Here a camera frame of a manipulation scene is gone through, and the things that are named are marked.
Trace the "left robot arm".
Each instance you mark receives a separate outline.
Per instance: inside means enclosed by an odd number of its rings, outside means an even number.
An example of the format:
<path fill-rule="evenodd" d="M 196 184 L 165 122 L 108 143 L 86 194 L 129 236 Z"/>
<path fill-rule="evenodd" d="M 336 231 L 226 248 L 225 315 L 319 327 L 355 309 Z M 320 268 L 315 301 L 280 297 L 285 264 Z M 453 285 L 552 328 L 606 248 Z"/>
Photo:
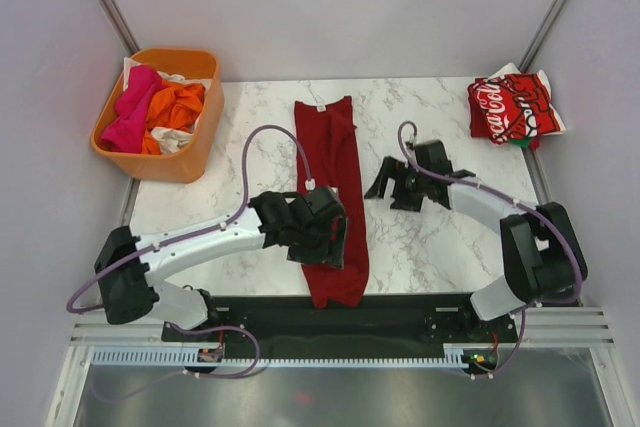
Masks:
<path fill-rule="evenodd" d="M 336 189 L 266 191 L 241 212 L 169 232 L 136 236 L 112 230 L 95 262 L 106 321 L 125 325 L 144 317 L 164 324 L 166 342 L 203 342 L 222 329 L 213 296 L 179 287 L 169 277 L 218 258 L 274 246 L 300 264 L 344 266 L 346 209 Z"/>

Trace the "orange t shirt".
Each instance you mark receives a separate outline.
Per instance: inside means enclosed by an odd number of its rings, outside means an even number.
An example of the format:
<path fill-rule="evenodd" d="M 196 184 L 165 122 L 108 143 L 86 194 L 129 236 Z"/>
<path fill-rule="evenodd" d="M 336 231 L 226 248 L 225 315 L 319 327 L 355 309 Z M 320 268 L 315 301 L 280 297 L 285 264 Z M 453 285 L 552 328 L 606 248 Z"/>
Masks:
<path fill-rule="evenodd" d="M 193 138 L 205 95 L 202 83 L 167 82 L 149 105 L 141 153 L 169 155 L 186 147 Z"/>

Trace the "pink t shirt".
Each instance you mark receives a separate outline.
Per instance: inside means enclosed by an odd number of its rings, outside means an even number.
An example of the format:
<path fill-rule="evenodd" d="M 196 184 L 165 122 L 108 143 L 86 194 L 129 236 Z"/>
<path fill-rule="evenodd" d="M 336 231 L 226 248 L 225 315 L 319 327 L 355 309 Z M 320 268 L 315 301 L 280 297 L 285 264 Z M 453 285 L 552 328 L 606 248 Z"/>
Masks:
<path fill-rule="evenodd" d="M 162 77 L 152 67 L 138 65 L 129 71 L 127 88 L 115 102 L 116 118 L 100 137 L 109 150 L 129 154 L 142 152 L 149 105 L 163 88 Z"/>

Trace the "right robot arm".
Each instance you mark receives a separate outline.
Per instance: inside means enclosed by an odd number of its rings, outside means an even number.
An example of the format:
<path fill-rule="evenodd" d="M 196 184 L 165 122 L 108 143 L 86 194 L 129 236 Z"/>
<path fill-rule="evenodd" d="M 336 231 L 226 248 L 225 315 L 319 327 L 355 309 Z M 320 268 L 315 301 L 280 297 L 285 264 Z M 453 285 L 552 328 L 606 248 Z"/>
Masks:
<path fill-rule="evenodd" d="M 418 212 L 429 199 L 496 233 L 502 275 L 466 296 L 454 324 L 467 339 L 483 339 L 494 320 L 536 303 L 572 305 L 588 275 L 566 209 L 557 202 L 529 205 L 487 186 L 471 171 L 454 169 L 440 141 L 406 143 L 407 159 L 385 157 L 365 198 L 390 195 L 394 210 Z"/>

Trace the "dark red t shirt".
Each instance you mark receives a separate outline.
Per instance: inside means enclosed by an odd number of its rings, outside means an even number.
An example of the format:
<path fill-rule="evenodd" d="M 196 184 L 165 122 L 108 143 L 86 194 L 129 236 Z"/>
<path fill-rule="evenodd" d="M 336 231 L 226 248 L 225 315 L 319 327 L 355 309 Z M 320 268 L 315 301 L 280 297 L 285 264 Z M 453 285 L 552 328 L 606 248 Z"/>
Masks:
<path fill-rule="evenodd" d="M 304 264 L 313 304 L 325 308 L 330 302 L 356 307 L 369 279 L 369 253 L 363 205 L 362 179 L 350 96 L 330 103 L 294 104 L 296 137 L 307 158 L 297 158 L 297 188 L 303 193 L 308 163 L 318 185 L 335 187 L 342 201 L 348 225 L 344 267 Z"/>

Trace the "white t shirt in basket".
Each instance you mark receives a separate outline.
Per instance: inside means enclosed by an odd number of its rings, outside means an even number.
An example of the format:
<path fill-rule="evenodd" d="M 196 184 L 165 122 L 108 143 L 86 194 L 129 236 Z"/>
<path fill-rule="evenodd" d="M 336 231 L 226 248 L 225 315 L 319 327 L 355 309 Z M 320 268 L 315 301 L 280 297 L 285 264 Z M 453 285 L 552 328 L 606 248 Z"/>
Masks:
<path fill-rule="evenodd" d="M 123 93 L 143 88 L 134 122 L 141 146 L 134 152 L 169 155 L 183 149 L 193 139 L 212 80 L 167 74 L 132 58 L 124 59 L 123 74 Z"/>

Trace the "red coca cola t shirt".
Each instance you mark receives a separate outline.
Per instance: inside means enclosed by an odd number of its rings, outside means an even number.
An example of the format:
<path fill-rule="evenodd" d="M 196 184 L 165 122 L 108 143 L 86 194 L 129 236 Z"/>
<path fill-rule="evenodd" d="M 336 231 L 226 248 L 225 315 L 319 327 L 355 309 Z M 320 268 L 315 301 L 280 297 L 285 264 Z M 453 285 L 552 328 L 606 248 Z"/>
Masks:
<path fill-rule="evenodd" d="M 477 78 L 467 88 L 470 134 L 495 145 L 535 149 L 544 136 L 566 126 L 551 102 L 551 85 L 542 71 L 501 73 Z"/>

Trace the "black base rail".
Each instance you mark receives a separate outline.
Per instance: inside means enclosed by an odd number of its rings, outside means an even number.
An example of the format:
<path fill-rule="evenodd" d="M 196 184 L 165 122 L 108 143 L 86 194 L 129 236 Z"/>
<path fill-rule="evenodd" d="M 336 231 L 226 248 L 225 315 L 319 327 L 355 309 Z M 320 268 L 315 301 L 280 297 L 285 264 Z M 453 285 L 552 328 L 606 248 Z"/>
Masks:
<path fill-rule="evenodd" d="M 314 307 L 308 297 L 235 296 L 212 300 L 207 327 L 228 332 L 184 335 L 164 326 L 165 342 L 205 343 L 221 340 L 233 356 L 259 352 L 285 358 L 378 358 L 436 356 L 447 344 L 506 345 L 516 341 L 515 323 L 507 315 L 471 333 L 454 324 L 467 294 L 367 295 L 356 307 L 330 302 Z"/>

